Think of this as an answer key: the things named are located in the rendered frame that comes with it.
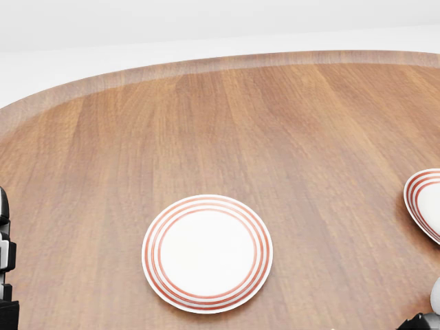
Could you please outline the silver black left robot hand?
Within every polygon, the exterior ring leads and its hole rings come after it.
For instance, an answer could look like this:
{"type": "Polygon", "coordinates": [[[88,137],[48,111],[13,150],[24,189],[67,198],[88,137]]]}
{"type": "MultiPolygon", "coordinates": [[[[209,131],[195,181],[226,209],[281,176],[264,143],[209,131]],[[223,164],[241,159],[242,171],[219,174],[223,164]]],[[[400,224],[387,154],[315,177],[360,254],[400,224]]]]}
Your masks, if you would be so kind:
{"type": "Polygon", "coordinates": [[[6,274],[16,265],[17,245],[10,238],[8,196],[0,187],[0,330],[18,330],[19,301],[12,299],[13,288],[6,283],[6,274]]]}

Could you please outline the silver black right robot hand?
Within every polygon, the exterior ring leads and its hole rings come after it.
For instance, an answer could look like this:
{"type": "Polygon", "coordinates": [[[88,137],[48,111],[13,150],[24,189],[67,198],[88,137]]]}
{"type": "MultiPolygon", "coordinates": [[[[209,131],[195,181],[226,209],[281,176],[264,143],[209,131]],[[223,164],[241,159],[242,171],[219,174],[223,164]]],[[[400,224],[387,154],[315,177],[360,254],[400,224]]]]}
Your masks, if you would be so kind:
{"type": "Polygon", "coordinates": [[[430,304],[432,312],[418,313],[412,319],[405,320],[396,330],[440,330],[440,277],[432,287],[430,304]]]}

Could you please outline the white plate with red rings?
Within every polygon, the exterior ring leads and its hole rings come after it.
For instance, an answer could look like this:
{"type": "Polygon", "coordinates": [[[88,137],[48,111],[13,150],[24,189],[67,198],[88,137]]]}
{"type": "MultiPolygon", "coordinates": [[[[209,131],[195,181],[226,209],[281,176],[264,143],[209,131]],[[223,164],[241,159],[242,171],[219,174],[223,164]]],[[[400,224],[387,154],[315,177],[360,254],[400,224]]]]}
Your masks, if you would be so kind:
{"type": "Polygon", "coordinates": [[[415,223],[440,245],[440,168],[412,175],[404,186],[404,203],[415,223]]]}
{"type": "Polygon", "coordinates": [[[154,292],[196,314],[234,309],[269,276],[274,248],[250,207],[221,195],[176,201],[152,221],[142,243],[142,268],[154,292]]]}

